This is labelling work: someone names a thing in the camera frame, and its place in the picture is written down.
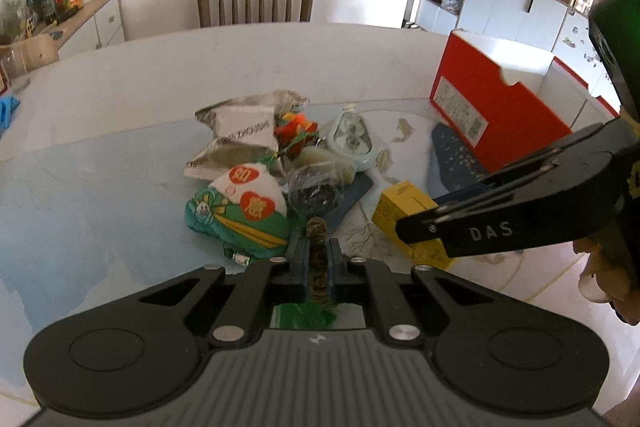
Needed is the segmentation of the person's right hand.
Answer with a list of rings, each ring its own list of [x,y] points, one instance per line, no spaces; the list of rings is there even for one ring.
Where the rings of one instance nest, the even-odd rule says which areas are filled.
[[[573,242],[575,254],[588,256],[578,280],[578,291],[590,303],[607,303],[620,321],[637,326],[640,319],[639,288],[631,283],[627,271],[608,259],[602,245],[593,237]]]

